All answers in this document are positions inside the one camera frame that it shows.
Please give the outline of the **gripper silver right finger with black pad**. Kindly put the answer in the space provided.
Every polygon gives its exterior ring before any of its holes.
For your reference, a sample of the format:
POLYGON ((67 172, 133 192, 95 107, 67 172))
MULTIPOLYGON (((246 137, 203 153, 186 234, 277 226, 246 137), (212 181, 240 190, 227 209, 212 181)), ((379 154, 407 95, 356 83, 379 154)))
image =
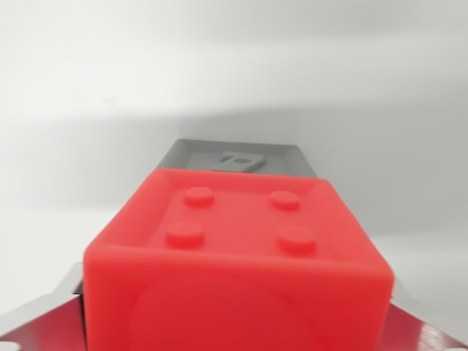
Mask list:
POLYGON ((467 350, 467 343, 391 304, 380 339, 380 350, 467 350))

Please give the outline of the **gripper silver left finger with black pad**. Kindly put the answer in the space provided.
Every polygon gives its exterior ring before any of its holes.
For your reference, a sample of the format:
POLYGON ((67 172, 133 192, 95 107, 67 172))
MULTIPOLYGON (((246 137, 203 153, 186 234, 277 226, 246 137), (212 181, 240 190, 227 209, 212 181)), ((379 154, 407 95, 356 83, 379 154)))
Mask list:
POLYGON ((3 314, 1 349, 85 350, 82 278, 75 263, 53 292, 3 314))

